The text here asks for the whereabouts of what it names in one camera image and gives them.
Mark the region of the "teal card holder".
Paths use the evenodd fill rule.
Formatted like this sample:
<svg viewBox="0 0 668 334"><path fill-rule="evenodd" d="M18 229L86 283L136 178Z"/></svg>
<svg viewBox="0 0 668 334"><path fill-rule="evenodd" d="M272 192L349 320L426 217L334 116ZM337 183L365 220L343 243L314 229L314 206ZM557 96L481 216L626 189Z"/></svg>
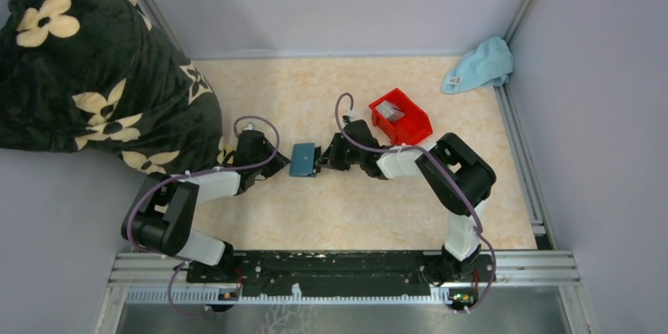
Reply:
<svg viewBox="0 0 668 334"><path fill-rule="evenodd" d="M315 177L315 143L296 143L292 149L289 176Z"/></svg>

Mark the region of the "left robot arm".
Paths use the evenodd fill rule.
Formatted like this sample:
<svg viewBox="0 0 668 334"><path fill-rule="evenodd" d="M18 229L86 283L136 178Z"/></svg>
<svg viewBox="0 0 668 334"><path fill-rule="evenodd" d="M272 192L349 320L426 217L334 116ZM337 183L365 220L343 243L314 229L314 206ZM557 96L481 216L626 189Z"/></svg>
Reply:
<svg viewBox="0 0 668 334"><path fill-rule="evenodd" d="M121 226L121 235L139 251L205 265L218 282L236 271L233 247L193 228L195 210L205 202L240 195L290 164L265 134L244 129L234 150L223 150L211 170L169 176L154 171L144 180Z"/></svg>

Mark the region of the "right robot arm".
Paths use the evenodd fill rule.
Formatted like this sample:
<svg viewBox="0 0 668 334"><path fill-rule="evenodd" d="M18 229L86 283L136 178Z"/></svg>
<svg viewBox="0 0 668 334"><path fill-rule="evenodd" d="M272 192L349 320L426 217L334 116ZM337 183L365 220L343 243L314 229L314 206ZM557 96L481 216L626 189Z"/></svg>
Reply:
<svg viewBox="0 0 668 334"><path fill-rule="evenodd" d="M443 242L444 272L452 280L464 280L472 273L481 251L479 210L491 194L496 175L456 134L448 132L429 147L383 146L364 120L345 116L314 164L337 171L357 165L378 180L422 177L449 215Z"/></svg>

